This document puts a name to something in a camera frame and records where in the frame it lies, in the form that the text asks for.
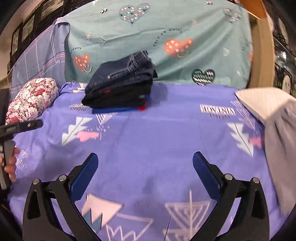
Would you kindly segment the person's left hand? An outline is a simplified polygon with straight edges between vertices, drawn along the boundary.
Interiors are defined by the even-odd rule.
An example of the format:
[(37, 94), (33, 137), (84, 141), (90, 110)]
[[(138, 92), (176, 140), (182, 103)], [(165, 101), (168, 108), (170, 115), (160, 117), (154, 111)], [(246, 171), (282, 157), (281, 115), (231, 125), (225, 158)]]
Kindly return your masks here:
[(8, 173), (9, 178), (12, 182), (16, 182), (16, 155), (20, 153), (20, 150), (15, 147), (13, 155), (6, 161), (6, 166), (4, 168), (5, 172)]

